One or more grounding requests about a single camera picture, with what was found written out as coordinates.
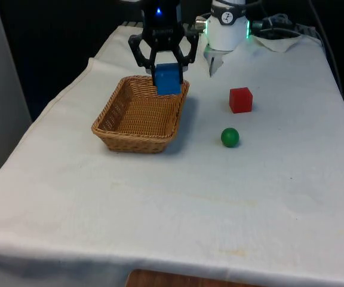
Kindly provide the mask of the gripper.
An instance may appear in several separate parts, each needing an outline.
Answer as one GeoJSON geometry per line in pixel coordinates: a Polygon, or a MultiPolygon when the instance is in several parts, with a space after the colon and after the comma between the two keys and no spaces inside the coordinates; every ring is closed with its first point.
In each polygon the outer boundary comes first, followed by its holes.
{"type": "Polygon", "coordinates": [[[178,64],[179,80],[183,83],[183,72],[196,58],[199,35],[184,30],[180,1],[140,1],[143,16],[143,32],[131,35],[128,44],[139,67],[144,67],[152,76],[155,85],[155,59],[157,52],[172,51],[178,64]],[[180,49],[180,42],[186,38],[191,47],[186,56],[180,49]],[[143,55],[140,43],[150,47],[149,58],[143,55]]]}

